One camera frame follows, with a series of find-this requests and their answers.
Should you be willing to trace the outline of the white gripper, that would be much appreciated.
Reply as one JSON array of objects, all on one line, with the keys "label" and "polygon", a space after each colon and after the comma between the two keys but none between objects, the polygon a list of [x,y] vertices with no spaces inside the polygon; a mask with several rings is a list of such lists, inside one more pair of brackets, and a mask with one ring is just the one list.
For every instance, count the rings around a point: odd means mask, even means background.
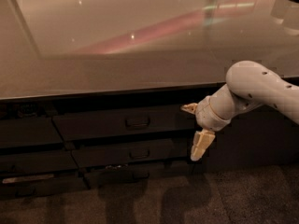
[{"label": "white gripper", "polygon": [[191,103],[183,105],[180,108],[182,111],[194,114],[197,124],[203,128],[202,131],[196,131],[192,141],[191,160],[199,161],[209,146],[215,139],[215,133],[231,121],[229,119],[223,119],[212,109],[210,104],[210,97],[207,96],[201,102]]}]

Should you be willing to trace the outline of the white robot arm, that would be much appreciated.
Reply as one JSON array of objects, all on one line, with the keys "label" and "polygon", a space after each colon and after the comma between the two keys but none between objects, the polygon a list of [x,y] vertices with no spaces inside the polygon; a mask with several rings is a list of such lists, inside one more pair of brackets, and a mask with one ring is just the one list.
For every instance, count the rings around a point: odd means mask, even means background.
[{"label": "white robot arm", "polygon": [[199,161],[215,139],[215,133],[239,114],[268,105],[299,123],[299,87],[283,80],[260,63],[241,61],[226,73],[225,84],[199,103],[183,105],[203,128],[192,142],[191,160]]}]

